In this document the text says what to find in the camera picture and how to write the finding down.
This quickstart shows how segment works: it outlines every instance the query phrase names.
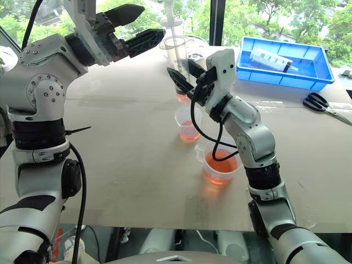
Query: glass window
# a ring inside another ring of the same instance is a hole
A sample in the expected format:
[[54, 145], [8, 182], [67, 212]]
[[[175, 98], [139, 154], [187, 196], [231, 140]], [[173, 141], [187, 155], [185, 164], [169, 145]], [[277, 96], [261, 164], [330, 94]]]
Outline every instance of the glass window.
[[[0, 25], [21, 46], [32, 8], [36, 0], [4, 0], [0, 3]], [[66, 36], [74, 32], [74, 24], [66, 12], [64, 0], [44, 0], [38, 11], [29, 41], [43, 39], [59, 33]], [[133, 23], [117, 27], [115, 34], [120, 39], [130, 39], [149, 28], [161, 28], [164, 1], [162, 0], [97, 0], [97, 13], [104, 12], [122, 4], [131, 3], [145, 7], [145, 11]], [[175, 0], [174, 12], [185, 20], [186, 34], [196, 35], [208, 40], [210, 20], [210, 0]]]
[[226, 0], [223, 45], [243, 36], [327, 46], [333, 67], [352, 67], [352, 0]]
[[[74, 24], [63, 6], [64, 0], [43, 1], [37, 13], [30, 42], [59, 33], [63, 36], [72, 33]], [[4, 0], [0, 3], [0, 25], [19, 46], [28, 24], [36, 0]]]

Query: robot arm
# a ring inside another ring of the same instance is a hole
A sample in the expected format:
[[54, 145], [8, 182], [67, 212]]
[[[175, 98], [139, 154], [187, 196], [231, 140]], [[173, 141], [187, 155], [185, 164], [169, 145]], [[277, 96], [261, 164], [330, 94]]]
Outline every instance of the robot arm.
[[124, 41], [116, 26], [134, 21], [144, 8], [125, 4], [95, 14], [94, 0], [65, 0], [75, 33], [29, 44], [15, 68], [1, 76], [14, 143], [15, 186], [20, 201], [0, 211], [0, 263], [46, 263], [59, 216], [81, 188], [80, 166], [66, 158], [63, 123], [69, 84], [93, 64], [109, 65], [155, 47], [163, 30], [146, 30]]
[[254, 230], [269, 239], [278, 263], [348, 263], [314, 233], [296, 226], [279, 174], [274, 137], [262, 124], [259, 111], [229, 91], [235, 79], [234, 65], [232, 49], [208, 57], [207, 71], [189, 61], [190, 73], [197, 78], [195, 88], [177, 71], [168, 68], [168, 72], [176, 85], [205, 106], [210, 117], [221, 122], [235, 140], [253, 198], [248, 205]]

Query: syringe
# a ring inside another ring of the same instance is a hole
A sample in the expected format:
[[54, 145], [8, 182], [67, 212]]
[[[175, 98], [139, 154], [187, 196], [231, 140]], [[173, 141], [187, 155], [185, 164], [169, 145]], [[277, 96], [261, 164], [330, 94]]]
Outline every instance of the syringe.
[[293, 60], [281, 57], [275, 53], [271, 53], [262, 48], [254, 48], [249, 56], [253, 62], [259, 62], [269, 68], [272, 68], [278, 72], [287, 72], [290, 70], [298, 70], [298, 68], [292, 66]]

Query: plastic measuring cup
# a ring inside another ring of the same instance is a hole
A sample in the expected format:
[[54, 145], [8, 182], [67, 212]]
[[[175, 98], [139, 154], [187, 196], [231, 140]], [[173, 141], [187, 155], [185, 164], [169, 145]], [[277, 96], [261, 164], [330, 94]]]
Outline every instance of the plastic measuring cup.
[[[223, 136], [221, 142], [236, 145], [231, 137]], [[230, 182], [237, 171], [242, 166], [242, 161], [239, 155], [235, 155], [225, 161], [215, 161], [212, 157], [212, 152], [215, 143], [209, 141], [205, 146], [197, 144], [194, 150], [196, 158], [202, 162], [205, 177], [214, 184], [226, 184]], [[233, 147], [218, 145], [216, 157], [223, 158], [236, 151]]]
[[[174, 116], [180, 130], [181, 139], [187, 143], [195, 142], [200, 137], [200, 134], [193, 126], [191, 120], [191, 108], [189, 106], [182, 106], [176, 110]], [[202, 112], [198, 107], [194, 108], [194, 118], [197, 125], [200, 127]]]
[[[165, 49], [167, 52], [167, 57], [169, 60], [169, 66], [177, 71], [179, 71], [183, 76], [185, 76], [186, 81], [189, 79], [189, 68], [188, 68], [188, 58], [186, 52], [186, 41], [183, 35], [167, 37], [164, 41]], [[190, 99], [177, 86], [175, 87], [178, 101], [188, 102]]]

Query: white container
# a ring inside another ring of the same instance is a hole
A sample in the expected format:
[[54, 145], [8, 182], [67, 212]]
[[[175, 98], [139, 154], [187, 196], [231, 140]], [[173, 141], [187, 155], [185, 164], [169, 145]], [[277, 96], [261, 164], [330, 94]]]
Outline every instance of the white container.
[[[221, 142], [229, 143], [231, 145], [236, 145], [235, 141], [231, 137], [223, 136], [221, 138]], [[233, 179], [235, 175], [235, 171], [237, 171], [242, 166], [242, 161], [238, 154], [225, 161], [221, 161], [221, 162], [214, 161], [211, 157], [214, 145], [215, 143], [212, 141], [209, 141], [205, 146], [202, 146], [199, 144], [196, 145], [196, 147], [194, 148], [194, 150], [196, 151], [196, 158], [204, 164], [203, 165], [204, 174], [208, 180], [210, 180], [214, 184], [226, 184]], [[236, 150], [237, 150], [236, 148], [219, 144], [216, 152], [216, 157], [223, 158], [235, 152]], [[218, 171], [214, 169], [211, 166], [214, 164], [216, 164], [217, 166], [213, 166], [213, 167], [219, 167], [219, 168], [221, 167], [222, 171]]]
[[[194, 127], [191, 120], [191, 108], [189, 106], [182, 106], [175, 112], [175, 120], [180, 131], [181, 139], [186, 143], [195, 142], [200, 134]], [[198, 107], [194, 108], [194, 118], [198, 127], [201, 127], [202, 111]]]

